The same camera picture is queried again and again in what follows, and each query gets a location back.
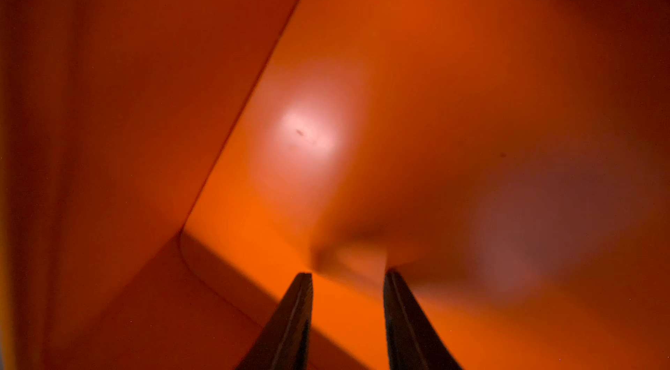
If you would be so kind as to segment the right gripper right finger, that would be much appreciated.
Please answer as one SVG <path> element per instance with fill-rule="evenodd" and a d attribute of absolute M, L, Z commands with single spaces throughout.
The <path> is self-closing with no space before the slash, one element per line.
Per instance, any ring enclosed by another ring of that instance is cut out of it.
<path fill-rule="evenodd" d="M 462 369 L 442 343 L 405 279 L 394 269 L 385 274 L 383 303 L 391 370 Z"/>

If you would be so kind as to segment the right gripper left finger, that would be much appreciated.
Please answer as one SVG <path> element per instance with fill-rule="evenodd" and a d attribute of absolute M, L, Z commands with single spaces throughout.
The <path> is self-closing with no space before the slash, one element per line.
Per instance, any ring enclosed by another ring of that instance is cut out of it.
<path fill-rule="evenodd" d="M 312 274 L 301 272 L 237 369 L 307 369 L 312 305 Z"/>

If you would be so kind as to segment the orange storage box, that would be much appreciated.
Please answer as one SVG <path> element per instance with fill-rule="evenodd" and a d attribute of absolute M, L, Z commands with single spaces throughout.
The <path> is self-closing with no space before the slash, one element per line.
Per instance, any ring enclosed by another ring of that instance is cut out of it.
<path fill-rule="evenodd" d="M 669 366 L 669 0 L 1 0 L 8 369 Z"/>

